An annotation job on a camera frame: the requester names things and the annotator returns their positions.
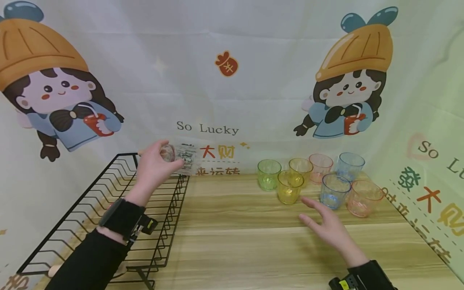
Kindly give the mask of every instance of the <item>blue shirt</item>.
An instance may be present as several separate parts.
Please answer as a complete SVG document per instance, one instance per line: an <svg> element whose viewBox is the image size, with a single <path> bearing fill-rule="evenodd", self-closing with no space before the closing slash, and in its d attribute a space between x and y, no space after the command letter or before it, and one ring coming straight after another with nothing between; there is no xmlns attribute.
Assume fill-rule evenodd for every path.
<svg viewBox="0 0 464 290"><path fill-rule="evenodd" d="M358 123L358 130L360 132L366 130L372 123L372 109L368 103L361 103L362 109L361 114L365 114L366 117ZM330 107L323 103L314 103L309 109L308 113L313 123L317 126L314 131L313 137L320 139L335 138L345 135L345 116L340 116L334 122L327 124L325 122L325 115L329 111Z"/></svg>
<svg viewBox="0 0 464 290"><path fill-rule="evenodd" d="M99 113L106 116L104 120L105 126L113 131L117 132L121 129L121 122L119 119L110 111L105 109L94 102L87 102L91 104L93 109ZM71 111L74 108L69 106L64 108L65 110ZM39 113L30 113L27 114L31 125L37 130L50 137L57 138L61 140L63 145L72 152L82 145L99 138L100 136L95 133L89 126L84 123L83 119L74 119L71 125L71 128L64 132L56 130L49 119L49 114L39 114Z"/></svg>

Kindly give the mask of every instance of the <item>wrist strap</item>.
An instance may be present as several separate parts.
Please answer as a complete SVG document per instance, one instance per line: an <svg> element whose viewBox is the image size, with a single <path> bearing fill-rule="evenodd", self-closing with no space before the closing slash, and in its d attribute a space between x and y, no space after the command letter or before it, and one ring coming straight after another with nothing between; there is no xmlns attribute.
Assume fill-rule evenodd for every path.
<svg viewBox="0 0 464 290"><path fill-rule="evenodd" d="M359 289L398 290L393 287L392 282L376 260L369 261L359 267L349 268L348 272L356 278Z"/></svg>
<svg viewBox="0 0 464 290"><path fill-rule="evenodd" d="M121 234L124 240L128 240L144 212L145 208L118 199L105 212L99 225Z"/></svg>

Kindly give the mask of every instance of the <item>black wire rack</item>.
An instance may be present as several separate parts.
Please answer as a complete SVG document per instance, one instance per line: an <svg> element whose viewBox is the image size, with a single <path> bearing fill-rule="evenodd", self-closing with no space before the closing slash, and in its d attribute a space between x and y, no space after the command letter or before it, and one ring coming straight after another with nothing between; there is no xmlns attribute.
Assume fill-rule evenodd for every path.
<svg viewBox="0 0 464 290"><path fill-rule="evenodd" d="M118 154L84 191L18 270L23 276L47 275L62 264L98 225L103 212L125 196L136 181L137 153ZM173 175L150 197L145 214L159 222L151 235L140 233L126 257L127 273L110 283L145 283L154 290L152 273L166 267L189 177Z"/></svg>

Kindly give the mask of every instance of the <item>orange knit hat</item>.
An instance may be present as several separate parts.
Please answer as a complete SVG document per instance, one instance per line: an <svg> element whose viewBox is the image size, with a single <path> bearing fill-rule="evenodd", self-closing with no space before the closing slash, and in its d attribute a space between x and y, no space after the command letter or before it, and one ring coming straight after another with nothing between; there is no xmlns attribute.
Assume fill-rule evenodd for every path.
<svg viewBox="0 0 464 290"><path fill-rule="evenodd" d="M0 22L0 91L35 71L53 67L89 71L85 60L58 32L27 19Z"/></svg>
<svg viewBox="0 0 464 290"><path fill-rule="evenodd" d="M342 37L330 49L316 74L316 81L364 69L386 72L392 62L392 54L392 36L386 25L360 27Z"/></svg>

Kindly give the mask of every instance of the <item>clear cup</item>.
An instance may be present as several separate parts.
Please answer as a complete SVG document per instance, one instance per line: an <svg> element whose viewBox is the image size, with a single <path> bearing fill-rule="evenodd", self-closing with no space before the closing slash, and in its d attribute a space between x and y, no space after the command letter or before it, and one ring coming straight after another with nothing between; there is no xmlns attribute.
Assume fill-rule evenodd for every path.
<svg viewBox="0 0 464 290"><path fill-rule="evenodd" d="M331 209L339 208L351 190L351 183L344 177L335 173L327 174L322 178L321 203Z"/></svg>
<svg viewBox="0 0 464 290"><path fill-rule="evenodd" d="M161 147L160 155L166 162L173 162L178 159L184 160L184 166L176 173L182 175L196 174L200 163L197 158L198 150L194 145L180 144L171 145L167 144Z"/></svg>
<svg viewBox="0 0 464 290"><path fill-rule="evenodd" d="M321 184L322 177L330 173L334 161L324 154L313 154L309 157L309 161L313 164L313 171L309 175L309 180Z"/></svg>
<svg viewBox="0 0 464 290"><path fill-rule="evenodd" d="M368 217L379 205L384 192L369 180L355 180L351 187L347 209L357 217Z"/></svg>
<svg viewBox="0 0 464 290"><path fill-rule="evenodd" d="M289 167L292 172L298 173L303 178L303 188L305 188L308 184L309 176L311 175L311 171L313 170L313 164L304 158L293 158L289 161Z"/></svg>
<svg viewBox="0 0 464 290"><path fill-rule="evenodd" d="M361 173L364 164L366 164L366 161L361 156L344 152L338 156L335 172L353 182Z"/></svg>
<svg viewBox="0 0 464 290"><path fill-rule="evenodd" d="M279 184L277 186L277 197L280 202L291 205L296 202L300 196L304 179L298 172L291 170L281 171L277 177Z"/></svg>
<svg viewBox="0 0 464 290"><path fill-rule="evenodd" d="M259 187L265 191L271 191L277 187L277 174L282 166L279 162L272 159L261 160L258 163L258 183Z"/></svg>

